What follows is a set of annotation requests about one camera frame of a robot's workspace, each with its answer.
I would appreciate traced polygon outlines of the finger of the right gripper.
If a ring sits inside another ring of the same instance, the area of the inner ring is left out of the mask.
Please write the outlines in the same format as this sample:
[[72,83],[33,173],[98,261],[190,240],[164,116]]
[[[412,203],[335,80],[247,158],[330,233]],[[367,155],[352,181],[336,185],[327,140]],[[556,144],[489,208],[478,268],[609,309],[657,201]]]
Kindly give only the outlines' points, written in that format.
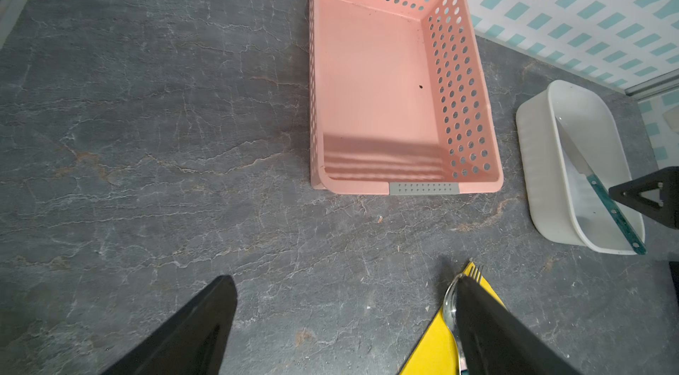
[[617,203],[622,203],[663,226],[678,229],[677,166],[666,167],[611,187],[609,195]]

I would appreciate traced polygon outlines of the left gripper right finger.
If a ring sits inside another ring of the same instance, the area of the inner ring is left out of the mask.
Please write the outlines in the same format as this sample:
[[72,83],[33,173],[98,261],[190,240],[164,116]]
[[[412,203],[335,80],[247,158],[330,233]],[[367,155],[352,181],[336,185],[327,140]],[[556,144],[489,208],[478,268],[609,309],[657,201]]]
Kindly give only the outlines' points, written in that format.
[[456,325],[470,374],[576,374],[470,276],[456,285]]

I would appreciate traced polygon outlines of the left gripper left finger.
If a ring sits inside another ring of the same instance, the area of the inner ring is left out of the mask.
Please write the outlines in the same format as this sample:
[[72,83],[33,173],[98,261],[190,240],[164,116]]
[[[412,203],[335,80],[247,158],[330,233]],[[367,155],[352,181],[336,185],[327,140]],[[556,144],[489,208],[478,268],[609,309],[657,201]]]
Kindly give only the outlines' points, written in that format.
[[220,275],[105,374],[218,374],[238,304]]

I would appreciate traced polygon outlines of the knife with teal handle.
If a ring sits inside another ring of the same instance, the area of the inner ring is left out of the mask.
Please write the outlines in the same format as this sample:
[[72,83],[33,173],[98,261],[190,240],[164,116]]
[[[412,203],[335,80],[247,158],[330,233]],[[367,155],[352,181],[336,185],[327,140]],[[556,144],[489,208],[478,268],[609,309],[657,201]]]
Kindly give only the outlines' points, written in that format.
[[574,168],[576,168],[578,173],[585,176],[589,186],[592,188],[597,198],[599,198],[599,201],[601,201],[607,210],[608,215],[613,219],[618,230],[628,242],[629,246],[631,246],[631,249],[638,255],[645,255],[647,249],[636,230],[631,226],[631,223],[629,223],[616,202],[609,196],[608,190],[605,188],[598,175],[594,173],[584,155],[578,150],[576,143],[570,138],[560,120],[556,119],[555,123],[559,132],[562,150],[568,156]]

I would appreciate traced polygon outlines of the spoon with teal handle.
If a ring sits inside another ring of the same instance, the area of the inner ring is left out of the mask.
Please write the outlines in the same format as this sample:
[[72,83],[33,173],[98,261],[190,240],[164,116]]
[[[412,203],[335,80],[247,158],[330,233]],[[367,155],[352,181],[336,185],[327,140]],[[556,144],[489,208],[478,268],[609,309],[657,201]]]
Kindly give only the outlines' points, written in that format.
[[454,342],[457,350],[457,373],[461,375],[467,375],[469,373],[466,364],[466,357],[463,351],[462,338],[460,334],[459,327],[457,325],[456,319],[456,298],[457,298],[457,286],[461,278],[465,276],[464,273],[458,274],[451,284],[449,285],[447,292],[444,296],[442,304],[442,317],[444,322],[454,337]]

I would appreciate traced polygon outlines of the fork with teal handle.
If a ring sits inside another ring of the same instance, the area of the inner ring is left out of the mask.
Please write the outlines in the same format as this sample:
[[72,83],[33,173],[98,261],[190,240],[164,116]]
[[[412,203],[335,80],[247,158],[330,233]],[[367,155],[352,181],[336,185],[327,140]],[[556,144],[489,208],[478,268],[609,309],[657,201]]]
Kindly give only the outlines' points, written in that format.
[[483,274],[482,274],[483,267],[482,265],[473,265],[470,267],[469,272],[467,275],[472,278],[476,283],[481,283],[483,279]]

